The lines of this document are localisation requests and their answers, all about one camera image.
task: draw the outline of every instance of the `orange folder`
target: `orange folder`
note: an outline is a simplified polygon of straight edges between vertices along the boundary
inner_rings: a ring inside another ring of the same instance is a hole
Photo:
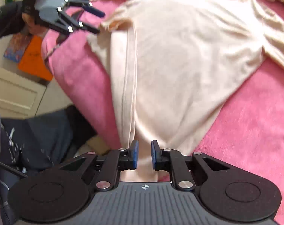
[[[42,79],[51,81],[53,75],[46,68],[41,57],[41,44],[42,39],[38,36],[33,36],[18,64],[18,69],[23,72],[38,76]]]

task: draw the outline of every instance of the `person's arm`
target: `person's arm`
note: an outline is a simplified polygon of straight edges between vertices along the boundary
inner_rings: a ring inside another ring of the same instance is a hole
[[[21,1],[0,7],[0,38],[20,32],[24,26]]]

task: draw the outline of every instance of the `pink bed sheet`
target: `pink bed sheet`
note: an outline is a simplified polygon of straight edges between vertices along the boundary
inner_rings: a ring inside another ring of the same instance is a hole
[[[284,19],[284,5],[261,1]],[[110,15],[122,2],[93,4]],[[87,13],[82,20],[95,25],[101,21]],[[57,36],[56,32],[48,33],[44,54],[55,46]],[[99,135],[111,148],[118,148],[110,80],[86,43],[86,33],[71,35],[50,57],[49,65],[59,85]],[[276,221],[284,225],[284,70],[267,59],[228,99],[196,151],[274,182],[283,197]]]

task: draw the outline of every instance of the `cabinet door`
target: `cabinet door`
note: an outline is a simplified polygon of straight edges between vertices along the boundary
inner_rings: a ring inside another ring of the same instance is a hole
[[[1,118],[35,116],[46,87],[0,68]]]

